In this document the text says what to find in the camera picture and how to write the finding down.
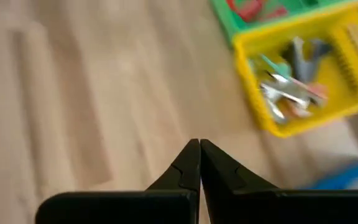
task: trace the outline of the blue object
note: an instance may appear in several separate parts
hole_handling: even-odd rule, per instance
[[[358,165],[341,172],[338,175],[330,176],[323,180],[320,180],[314,186],[307,187],[311,190],[344,190],[348,185],[358,178]]]

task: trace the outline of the green plastic basket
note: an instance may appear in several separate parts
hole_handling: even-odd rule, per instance
[[[272,22],[276,22],[288,17],[297,16],[303,13],[311,12],[315,9],[321,9],[322,7],[345,1],[352,0],[268,0],[265,8],[269,10],[274,6],[281,5],[287,9],[288,14],[285,17],[265,22],[244,22],[235,12],[231,11],[230,7],[226,3],[226,0],[211,0],[214,10],[226,32],[227,41],[230,45],[232,43],[233,37],[239,32],[247,32],[262,25],[268,25]]]

